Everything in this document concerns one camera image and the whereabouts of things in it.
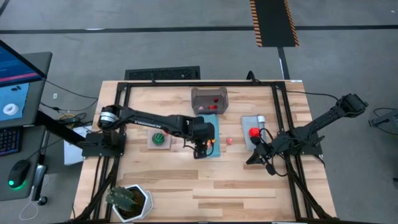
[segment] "gray container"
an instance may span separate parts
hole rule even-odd
[[[191,91],[192,109],[195,114],[223,114],[228,108],[228,92],[225,87],[219,89],[198,89]]]

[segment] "succulent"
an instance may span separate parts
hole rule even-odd
[[[114,187],[109,190],[105,200],[121,210],[131,212],[134,210],[134,206],[138,204],[134,201],[135,197],[134,193],[124,187]]]

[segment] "gray carpet floor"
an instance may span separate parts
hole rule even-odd
[[[290,0],[296,26],[398,24],[395,0]],[[250,26],[249,1],[242,0],[10,0],[0,29],[90,29],[174,26]],[[285,48],[291,79],[307,91],[338,97],[356,93],[369,108],[320,131],[326,173],[338,216],[344,220],[396,223],[398,137],[368,126],[372,110],[397,107],[398,30],[298,31],[299,48]],[[49,80],[97,96],[103,80],[121,80],[126,69],[199,65],[202,79],[281,79],[275,48],[258,48],[253,31],[122,34],[8,34],[0,38],[21,54],[50,51]],[[309,96],[313,117],[333,102]],[[42,101],[80,109],[91,103],[46,85]],[[57,118],[59,114],[43,110]],[[94,107],[86,111],[93,116]],[[383,128],[394,131],[392,126]],[[69,219],[81,165],[61,166],[63,145],[49,156],[54,164],[39,215],[20,221],[28,199],[0,202],[1,223],[53,223]],[[33,213],[29,207],[24,216]]]

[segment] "screen display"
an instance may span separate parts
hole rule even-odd
[[[10,84],[14,82],[29,82],[41,76],[31,69],[24,62],[20,61],[5,48],[0,46],[0,84]]]

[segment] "black and orange floor mat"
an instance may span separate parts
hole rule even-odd
[[[298,47],[299,40],[287,0],[250,0],[259,47]]]

